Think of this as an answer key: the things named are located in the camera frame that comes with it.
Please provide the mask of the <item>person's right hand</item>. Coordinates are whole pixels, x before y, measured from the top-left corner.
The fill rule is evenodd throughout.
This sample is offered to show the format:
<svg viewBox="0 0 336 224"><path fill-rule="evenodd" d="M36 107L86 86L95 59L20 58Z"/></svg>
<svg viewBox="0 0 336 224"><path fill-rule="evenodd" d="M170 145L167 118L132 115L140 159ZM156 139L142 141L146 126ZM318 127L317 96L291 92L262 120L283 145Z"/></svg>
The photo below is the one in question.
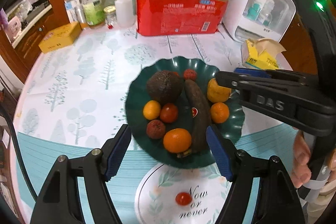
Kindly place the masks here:
<svg viewBox="0 0 336 224"><path fill-rule="evenodd" d="M307 166L310 160L310 149L303 138L303 132L299 130L293 144L293 168L290 174L295 188L300 188L311 178L311 171ZM327 165L331 170L327 184L322 188L322 193L335 192L335 150L329 153Z"/></svg>

